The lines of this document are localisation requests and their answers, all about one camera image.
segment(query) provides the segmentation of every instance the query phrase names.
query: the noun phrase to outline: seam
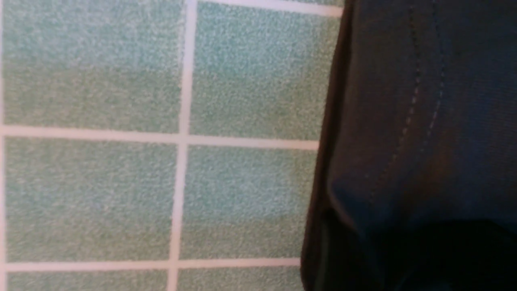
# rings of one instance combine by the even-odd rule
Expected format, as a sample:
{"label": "seam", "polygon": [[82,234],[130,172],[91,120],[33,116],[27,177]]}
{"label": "seam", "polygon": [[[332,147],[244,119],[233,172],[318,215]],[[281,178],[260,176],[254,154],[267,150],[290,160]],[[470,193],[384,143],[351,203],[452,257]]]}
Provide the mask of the seam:
{"label": "seam", "polygon": [[438,47],[440,50],[440,64],[441,64],[441,70],[440,70],[440,89],[438,94],[438,100],[436,101],[436,106],[434,108],[433,113],[433,119],[431,120],[431,123],[429,124],[429,127],[427,129],[427,136],[425,138],[425,141],[422,144],[422,148],[420,149],[420,152],[424,152],[425,148],[429,144],[429,141],[431,139],[431,135],[433,133],[434,126],[436,124],[436,119],[438,117],[438,113],[440,111],[440,108],[442,107],[442,100],[444,96],[444,89],[445,89],[445,54],[444,54],[444,46],[442,42],[442,36],[440,34],[440,27],[438,24],[438,16],[437,16],[437,2],[436,0],[432,0],[433,3],[433,22],[434,22],[434,29],[436,31],[436,36],[438,38]]}
{"label": "seam", "polygon": [[409,30],[410,30],[411,40],[413,42],[413,48],[415,50],[415,55],[416,55],[415,90],[414,90],[413,96],[411,98],[411,106],[410,106],[409,111],[406,116],[405,126],[402,129],[402,132],[399,136],[397,147],[395,148],[395,151],[393,152],[393,154],[391,156],[391,160],[388,162],[388,164],[386,165],[384,170],[379,175],[377,181],[374,184],[374,187],[372,188],[372,190],[370,192],[370,197],[369,197],[370,206],[373,206],[375,194],[377,193],[381,183],[384,182],[384,180],[386,179],[386,177],[389,173],[389,170],[391,169],[391,166],[393,165],[393,163],[397,160],[397,158],[400,155],[400,150],[402,149],[402,144],[404,143],[404,140],[407,136],[407,131],[409,129],[409,126],[411,125],[412,117],[415,114],[415,104],[418,101],[419,88],[420,88],[420,62],[421,62],[420,57],[421,56],[420,56],[420,44],[418,42],[417,32],[416,32],[416,28],[415,28],[415,7],[413,5],[411,5],[409,7]]}

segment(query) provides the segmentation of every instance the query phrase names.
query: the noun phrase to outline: grout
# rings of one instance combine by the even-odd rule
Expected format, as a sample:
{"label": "grout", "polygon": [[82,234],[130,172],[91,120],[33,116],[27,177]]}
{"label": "grout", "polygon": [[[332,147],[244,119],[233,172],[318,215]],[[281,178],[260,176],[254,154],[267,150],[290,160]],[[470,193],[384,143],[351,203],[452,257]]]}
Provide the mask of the grout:
{"label": "grout", "polygon": [[167,291],[176,291],[178,285],[178,261],[181,245],[181,220],[183,219],[183,200],[185,177],[187,175],[188,137],[190,106],[192,104],[192,78],[194,72],[195,30],[197,25],[197,0],[185,0],[185,46],[183,49],[183,68],[181,76],[181,109],[179,111],[179,143],[176,158],[171,241],[169,250],[169,273]]}
{"label": "grout", "polygon": [[150,143],[186,143],[191,146],[244,147],[263,149],[318,149],[316,140],[282,140],[239,137],[216,137],[185,134],[163,134],[144,132],[120,132],[116,130],[97,130],[79,128],[32,127],[20,125],[4,125],[3,135],[9,137],[29,138],[63,138],[94,141],[128,141]]}
{"label": "grout", "polygon": [[[4,3],[0,0],[0,124],[4,123]],[[7,291],[7,224],[5,196],[5,138],[0,126],[0,291]]]}
{"label": "grout", "polygon": [[314,14],[328,17],[341,17],[343,8],[338,6],[301,3],[287,0],[200,0],[203,2],[263,8],[277,11]]}
{"label": "grout", "polygon": [[189,136],[189,144],[195,146],[220,146],[262,149],[318,150],[316,140],[281,140],[260,138]]}
{"label": "grout", "polygon": [[5,139],[3,136],[0,136],[0,291],[7,290],[6,232],[7,232],[7,226],[6,226],[6,200],[5,200]]}
{"label": "grout", "polygon": [[299,267],[299,258],[208,259],[181,260],[180,269]]}
{"label": "grout", "polygon": [[7,263],[7,272],[80,272],[122,270],[166,270],[169,261],[99,261],[84,263]]}
{"label": "grout", "polygon": [[[88,272],[124,270],[167,270],[169,261],[99,261],[78,263],[8,263],[7,272]],[[299,258],[194,259],[179,260],[177,269],[298,267]]]}

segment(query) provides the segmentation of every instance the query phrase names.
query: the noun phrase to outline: dark blue fabric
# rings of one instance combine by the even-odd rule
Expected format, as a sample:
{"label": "dark blue fabric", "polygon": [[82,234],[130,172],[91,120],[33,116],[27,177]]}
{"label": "dark blue fabric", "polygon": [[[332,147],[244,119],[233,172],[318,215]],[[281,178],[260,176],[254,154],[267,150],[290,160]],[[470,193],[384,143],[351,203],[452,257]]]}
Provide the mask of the dark blue fabric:
{"label": "dark blue fabric", "polygon": [[[517,240],[503,243],[517,229],[517,1],[350,0],[341,30],[302,254],[306,290],[317,288],[329,212],[342,227],[334,239],[362,253],[334,250],[349,290],[399,286],[420,270],[396,274],[397,248],[408,264],[418,264],[417,248],[415,257],[429,250],[458,269],[476,258],[493,267],[483,258],[498,245],[517,261]],[[462,248],[468,240],[486,244]],[[460,250],[469,252],[459,259]],[[435,283],[425,290],[452,290]]]}

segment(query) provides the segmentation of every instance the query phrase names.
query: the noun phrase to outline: black fabric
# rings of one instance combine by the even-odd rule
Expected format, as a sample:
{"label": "black fabric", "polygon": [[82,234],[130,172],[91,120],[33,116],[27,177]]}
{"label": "black fabric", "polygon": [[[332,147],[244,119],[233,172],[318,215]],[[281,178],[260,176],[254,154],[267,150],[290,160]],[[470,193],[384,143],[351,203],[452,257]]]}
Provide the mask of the black fabric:
{"label": "black fabric", "polygon": [[348,0],[307,291],[517,288],[517,1]]}

